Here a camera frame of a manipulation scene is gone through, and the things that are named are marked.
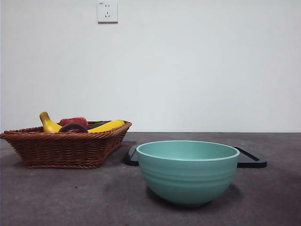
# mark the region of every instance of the tray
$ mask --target tray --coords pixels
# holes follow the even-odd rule
[[[136,148],[139,145],[134,145],[128,151],[124,158],[124,163],[129,166],[139,166],[138,153]],[[258,154],[246,150],[245,148],[235,147],[240,152],[237,168],[264,168],[267,166],[267,160],[259,156]]]

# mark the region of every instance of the green cucumber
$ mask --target green cucumber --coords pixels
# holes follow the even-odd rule
[[[97,123],[93,124],[93,126],[90,129],[94,129],[94,128],[102,126],[102,125],[104,125],[106,123],[108,123],[108,121],[97,122]]]

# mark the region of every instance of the banana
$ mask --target banana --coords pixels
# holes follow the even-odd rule
[[[125,124],[123,120],[113,120],[113,121],[107,122],[104,125],[98,126],[93,129],[89,129],[88,133],[97,133],[97,132],[107,131],[107,130],[116,128],[118,126],[122,126],[123,124]]]
[[[46,133],[55,133],[58,132],[61,126],[53,121],[51,121],[47,112],[40,113],[40,119],[43,124],[44,132]]]

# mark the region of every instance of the gray floor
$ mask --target gray floor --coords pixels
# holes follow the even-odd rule
[[[123,163],[132,145],[202,140],[244,147],[268,160],[237,169],[228,190],[204,206],[174,206],[156,196],[139,167]],[[2,226],[300,226],[300,133],[127,133],[97,169],[28,169],[1,142]]]

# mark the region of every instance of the red apple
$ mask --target red apple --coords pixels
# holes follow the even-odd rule
[[[64,126],[64,125],[67,125],[68,123],[72,123],[72,122],[83,125],[84,127],[86,127],[86,129],[89,129],[88,122],[84,117],[75,117],[75,118],[71,118],[71,119],[62,119],[62,120],[60,120],[59,125]]]

